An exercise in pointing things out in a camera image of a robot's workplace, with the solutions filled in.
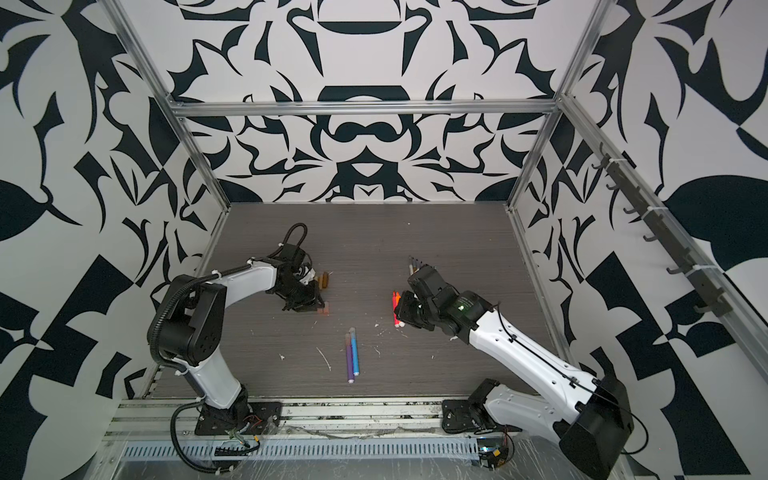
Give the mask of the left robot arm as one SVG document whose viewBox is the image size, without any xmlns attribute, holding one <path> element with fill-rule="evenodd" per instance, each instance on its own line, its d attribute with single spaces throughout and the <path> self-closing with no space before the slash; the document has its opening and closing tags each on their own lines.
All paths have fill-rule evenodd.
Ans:
<svg viewBox="0 0 768 480">
<path fill-rule="evenodd" d="M 324 307 L 311 261 L 257 258 L 202 277 L 177 276 L 147 331 L 152 359 L 183 376 L 204 409 L 234 421 L 249 415 L 248 393 L 221 351 L 224 317 L 228 307 L 260 293 L 278 297 L 285 311 Z"/>
</svg>

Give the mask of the red marker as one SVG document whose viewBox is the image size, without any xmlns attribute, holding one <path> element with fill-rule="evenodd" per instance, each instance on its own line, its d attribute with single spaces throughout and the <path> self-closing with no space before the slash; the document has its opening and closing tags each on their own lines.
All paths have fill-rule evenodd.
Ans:
<svg viewBox="0 0 768 480">
<path fill-rule="evenodd" d="M 394 325 L 395 328 L 399 328 L 400 327 L 400 321 L 399 321 L 397 313 L 396 313 L 396 309 L 397 309 L 397 306 L 398 306 L 398 303 L 399 303 L 399 299 L 400 299 L 399 293 L 397 291 L 393 291 L 392 294 L 391 294 L 391 306 L 392 306 L 392 310 L 393 310 L 393 325 Z"/>
</svg>

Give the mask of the purple marker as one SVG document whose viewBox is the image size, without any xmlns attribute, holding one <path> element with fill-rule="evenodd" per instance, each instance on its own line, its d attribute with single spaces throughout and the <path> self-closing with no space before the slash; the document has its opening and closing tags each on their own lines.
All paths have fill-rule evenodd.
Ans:
<svg viewBox="0 0 768 480">
<path fill-rule="evenodd" d="M 346 355 L 346 375 L 347 375 L 347 382 L 349 384 L 354 383 L 354 362 L 353 362 L 353 352 L 352 352 L 352 345 L 351 345 L 351 335 L 349 333 L 345 334 L 344 337 L 345 340 L 345 355 Z"/>
</svg>

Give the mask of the aluminium front rail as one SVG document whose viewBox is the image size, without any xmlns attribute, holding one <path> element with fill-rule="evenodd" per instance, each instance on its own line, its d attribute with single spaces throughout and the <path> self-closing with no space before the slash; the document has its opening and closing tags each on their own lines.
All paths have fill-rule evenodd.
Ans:
<svg viewBox="0 0 768 480">
<path fill-rule="evenodd" d="M 284 398 L 277 413 L 258 413 L 259 435 L 316 438 L 440 436 L 442 397 Z M 122 401 L 106 440 L 160 440 L 170 432 L 173 411 L 188 401 L 158 398 Z"/>
</svg>

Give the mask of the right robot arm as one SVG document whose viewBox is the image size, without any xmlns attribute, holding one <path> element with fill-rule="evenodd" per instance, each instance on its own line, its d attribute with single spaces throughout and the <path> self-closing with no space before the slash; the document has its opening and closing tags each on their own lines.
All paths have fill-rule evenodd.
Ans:
<svg viewBox="0 0 768 480">
<path fill-rule="evenodd" d="M 477 388 L 477 404 L 495 425 L 550 441 L 591 479 L 612 473 L 635 427 L 627 389 L 615 376 L 598 378 L 557 357 L 513 326 L 500 306 L 458 291 L 430 265 L 409 277 L 394 313 L 489 355 L 534 389 L 521 394 L 494 382 Z"/>
</svg>

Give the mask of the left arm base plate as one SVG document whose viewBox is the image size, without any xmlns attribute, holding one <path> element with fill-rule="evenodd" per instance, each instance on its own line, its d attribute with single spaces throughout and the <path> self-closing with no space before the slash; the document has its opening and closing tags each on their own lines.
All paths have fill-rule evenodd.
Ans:
<svg viewBox="0 0 768 480">
<path fill-rule="evenodd" d="M 228 435 L 231 431 L 243 435 L 265 434 L 280 425 L 282 407 L 278 401 L 249 402 L 248 406 L 241 403 L 227 410 L 204 405 L 194 433 L 197 436 Z"/>
</svg>

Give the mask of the black hook rail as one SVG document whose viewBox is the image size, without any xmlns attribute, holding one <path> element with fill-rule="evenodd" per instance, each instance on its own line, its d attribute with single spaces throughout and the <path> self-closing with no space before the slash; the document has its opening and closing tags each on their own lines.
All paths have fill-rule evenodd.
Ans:
<svg viewBox="0 0 768 480">
<path fill-rule="evenodd" d="M 696 304 L 694 310 L 700 314 L 712 313 L 719 318 L 731 313 L 733 306 L 725 296 L 722 283 L 715 279 L 716 267 L 694 252 L 693 242 L 683 233 L 671 211 L 635 173 L 629 160 L 611 156 L 604 150 L 603 143 L 599 145 L 599 155 L 599 163 L 593 168 L 604 170 L 613 181 L 608 189 L 621 192 L 627 199 L 630 207 L 624 212 L 646 225 L 650 234 L 644 235 L 643 240 L 657 242 L 674 264 L 666 268 L 667 273 L 684 276 L 700 296 L 703 304 Z"/>
</svg>

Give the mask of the blue marker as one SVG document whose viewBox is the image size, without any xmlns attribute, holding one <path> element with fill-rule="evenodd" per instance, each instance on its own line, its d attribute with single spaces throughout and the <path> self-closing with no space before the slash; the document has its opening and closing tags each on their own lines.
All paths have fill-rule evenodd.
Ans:
<svg viewBox="0 0 768 480">
<path fill-rule="evenodd" d="M 358 377 L 360 375 L 360 366 L 359 366 L 359 355 L 358 355 L 358 345 L 357 345 L 357 335 L 356 335 L 356 329 L 354 327 L 350 328 L 349 330 L 350 334 L 350 351 L 352 355 L 352 368 L 353 368 L 353 377 Z"/>
</svg>

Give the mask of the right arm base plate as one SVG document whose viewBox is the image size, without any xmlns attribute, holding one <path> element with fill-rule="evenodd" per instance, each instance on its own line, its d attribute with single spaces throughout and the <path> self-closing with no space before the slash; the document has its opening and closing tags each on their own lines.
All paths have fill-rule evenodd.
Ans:
<svg viewBox="0 0 768 480">
<path fill-rule="evenodd" d="M 493 432 L 521 432 L 518 427 L 497 423 L 491 418 L 485 407 L 478 402 L 443 400 L 441 409 L 441 429 L 447 434 L 473 433 L 480 435 Z"/>
</svg>

